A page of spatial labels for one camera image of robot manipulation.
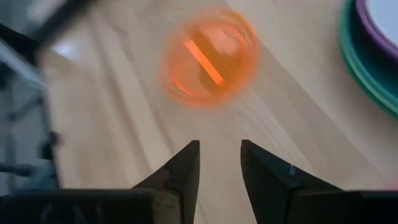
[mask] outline plate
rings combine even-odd
[[[340,18],[340,44],[357,83],[383,108],[398,117],[398,67],[370,38],[355,1],[346,2]]]
[[[375,43],[398,60],[398,1],[357,0],[356,8]]]

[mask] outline wood grain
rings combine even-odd
[[[239,154],[250,139],[344,189],[387,188],[398,171],[398,123],[346,71],[337,39],[342,3],[96,2],[42,57],[53,128],[64,138],[63,185],[131,187],[199,139],[195,223],[255,223]],[[159,83],[165,43],[182,21],[219,5],[256,29],[256,77],[222,105],[182,105]],[[62,45],[74,50],[65,54]]]

